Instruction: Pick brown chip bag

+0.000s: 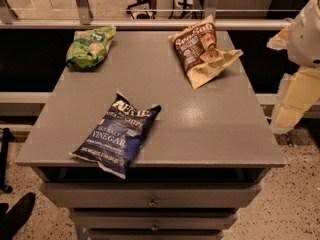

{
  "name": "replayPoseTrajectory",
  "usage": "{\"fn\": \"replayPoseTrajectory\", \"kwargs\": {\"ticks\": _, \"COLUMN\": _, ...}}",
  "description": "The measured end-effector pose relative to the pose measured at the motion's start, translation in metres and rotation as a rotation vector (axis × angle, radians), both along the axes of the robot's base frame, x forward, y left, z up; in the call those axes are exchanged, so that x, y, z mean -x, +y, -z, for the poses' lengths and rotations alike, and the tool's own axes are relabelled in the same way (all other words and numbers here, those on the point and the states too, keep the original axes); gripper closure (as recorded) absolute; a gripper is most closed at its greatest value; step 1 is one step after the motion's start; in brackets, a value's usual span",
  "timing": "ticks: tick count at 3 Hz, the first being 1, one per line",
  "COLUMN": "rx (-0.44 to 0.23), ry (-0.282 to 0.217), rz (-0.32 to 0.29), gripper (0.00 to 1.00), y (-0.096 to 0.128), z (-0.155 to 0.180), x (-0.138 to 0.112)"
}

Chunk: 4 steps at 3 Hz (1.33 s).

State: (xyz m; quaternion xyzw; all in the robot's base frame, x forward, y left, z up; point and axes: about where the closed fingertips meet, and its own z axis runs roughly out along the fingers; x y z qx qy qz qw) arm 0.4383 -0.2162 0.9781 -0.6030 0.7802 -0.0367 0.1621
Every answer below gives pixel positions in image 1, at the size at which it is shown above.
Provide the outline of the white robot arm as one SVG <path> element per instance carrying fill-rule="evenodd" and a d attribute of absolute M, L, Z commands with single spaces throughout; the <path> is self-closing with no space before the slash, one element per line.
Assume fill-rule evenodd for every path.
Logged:
<path fill-rule="evenodd" d="M 288 59 L 299 66 L 293 75 L 283 75 L 271 115 L 272 132 L 286 134 L 320 99 L 320 0 L 309 0 L 267 47 L 286 50 Z"/>

